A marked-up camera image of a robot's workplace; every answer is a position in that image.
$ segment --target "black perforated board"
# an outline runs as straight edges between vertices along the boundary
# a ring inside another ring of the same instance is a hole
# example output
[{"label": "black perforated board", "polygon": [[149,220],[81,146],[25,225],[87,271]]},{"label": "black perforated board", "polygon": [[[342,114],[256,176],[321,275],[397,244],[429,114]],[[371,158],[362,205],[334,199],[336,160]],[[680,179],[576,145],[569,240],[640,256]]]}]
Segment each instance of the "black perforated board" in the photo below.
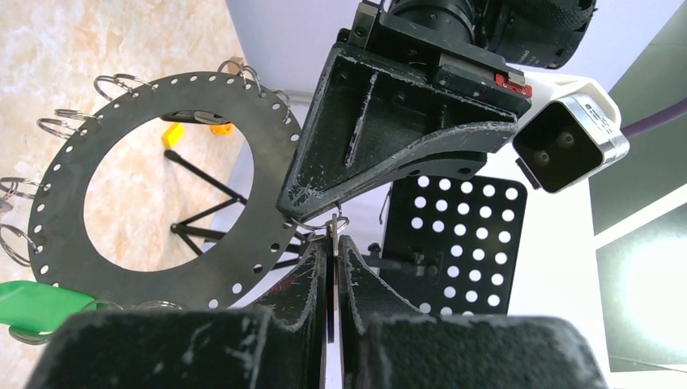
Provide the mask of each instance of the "black perforated board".
[{"label": "black perforated board", "polygon": [[[421,199],[425,205],[418,207]],[[506,314],[526,202],[527,190],[514,181],[398,180],[391,190],[382,257],[410,260],[412,253],[422,253],[436,261],[438,272],[412,276],[382,269],[380,277],[425,313],[424,304],[435,315]],[[421,227],[413,227],[415,218],[422,219]],[[506,233],[510,240],[502,242]]]}]

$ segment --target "cable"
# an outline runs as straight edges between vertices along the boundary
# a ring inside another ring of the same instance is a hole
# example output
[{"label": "cable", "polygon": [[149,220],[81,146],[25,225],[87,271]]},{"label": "cable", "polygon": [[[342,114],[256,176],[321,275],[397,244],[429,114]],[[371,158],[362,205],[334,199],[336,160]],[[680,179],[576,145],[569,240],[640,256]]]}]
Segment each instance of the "cable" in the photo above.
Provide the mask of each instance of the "cable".
[{"label": "cable", "polygon": [[680,116],[687,113],[687,97],[678,101],[674,105],[667,107],[666,109],[654,113],[653,115],[643,118],[638,122],[634,122],[629,126],[621,128],[625,137],[632,138],[635,135],[645,133],[649,130],[653,130],[658,126],[670,122],[673,119],[677,119]]},{"label": "cable", "polygon": [[656,365],[655,363],[637,361],[637,360],[630,359],[630,358],[616,357],[615,355],[608,355],[608,357],[611,358],[611,359],[618,360],[618,361],[625,361],[625,362],[629,362],[629,363],[635,363],[635,364],[637,364],[637,365],[644,365],[644,366],[649,366],[649,367],[656,367],[656,368],[659,368],[659,369],[662,369],[662,370],[670,370],[670,371],[676,371],[677,373],[685,373],[685,374],[687,374],[687,370],[673,369],[672,367],[667,367],[667,366],[664,366],[664,365]]}]

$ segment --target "black ring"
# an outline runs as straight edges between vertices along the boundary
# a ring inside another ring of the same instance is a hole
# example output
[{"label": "black ring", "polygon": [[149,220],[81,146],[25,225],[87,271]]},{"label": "black ring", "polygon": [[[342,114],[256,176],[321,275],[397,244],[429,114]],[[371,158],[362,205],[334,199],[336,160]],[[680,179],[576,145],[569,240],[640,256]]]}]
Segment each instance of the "black ring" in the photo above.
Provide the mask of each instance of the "black ring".
[{"label": "black ring", "polygon": [[[286,107],[278,96],[265,90],[267,95],[261,97],[257,88],[244,89],[243,80],[235,75],[204,71],[150,84],[158,88],[142,85],[135,89],[138,94],[125,93],[94,113],[102,119],[86,120],[50,163],[29,220],[29,236],[39,246],[37,254],[30,254],[33,274],[40,282],[58,282],[60,287],[126,306],[161,300],[206,309],[213,299],[220,307],[229,306],[267,274],[254,273],[254,266],[271,269],[295,232],[295,225],[284,227],[286,219],[275,204],[297,146],[291,136],[300,135],[301,128],[293,117],[283,123]],[[274,110],[273,104],[280,107]],[[83,221],[88,184],[107,152],[125,135],[153,118],[184,110],[216,113],[241,129],[253,154],[250,201],[229,233],[196,259],[162,271],[119,267],[100,255],[88,238]],[[45,209],[38,212],[38,204]],[[33,233],[39,224],[42,229]],[[279,249],[273,252],[275,244]],[[41,274],[44,265],[49,270]],[[241,284],[239,293],[232,291],[235,284]]]}]

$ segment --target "white line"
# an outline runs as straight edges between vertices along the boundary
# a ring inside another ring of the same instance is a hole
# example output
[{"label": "white line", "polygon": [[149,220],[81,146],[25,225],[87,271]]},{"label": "white line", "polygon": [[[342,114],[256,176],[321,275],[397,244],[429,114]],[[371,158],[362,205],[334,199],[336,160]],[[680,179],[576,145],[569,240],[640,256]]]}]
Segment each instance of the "white line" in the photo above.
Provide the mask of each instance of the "white line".
[{"label": "white line", "polygon": [[641,210],[628,216],[624,220],[608,227],[594,237],[594,247],[596,250],[606,246],[608,243],[624,237],[635,229],[642,227],[650,221],[659,218],[680,205],[687,203],[687,184],[666,194],[664,197],[654,201]]}]

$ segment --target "red latch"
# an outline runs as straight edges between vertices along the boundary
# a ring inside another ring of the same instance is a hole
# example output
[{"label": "red latch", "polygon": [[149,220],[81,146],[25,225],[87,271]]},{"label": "red latch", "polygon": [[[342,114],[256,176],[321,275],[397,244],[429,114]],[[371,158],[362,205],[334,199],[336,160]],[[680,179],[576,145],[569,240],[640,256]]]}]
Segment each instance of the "red latch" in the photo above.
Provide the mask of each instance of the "red latch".
[{"label": "red latch", "polygon": [[526,97],[532,97],[531,85],[525,85],[524,87],[522,87],[520,85],[517,85],[516,83],[511,83],[504,75],[498,73],[496,73],[494,82],[496,82],[496,85],[498,85],[499,87],[508,88],[511,91],[524,95]]}]

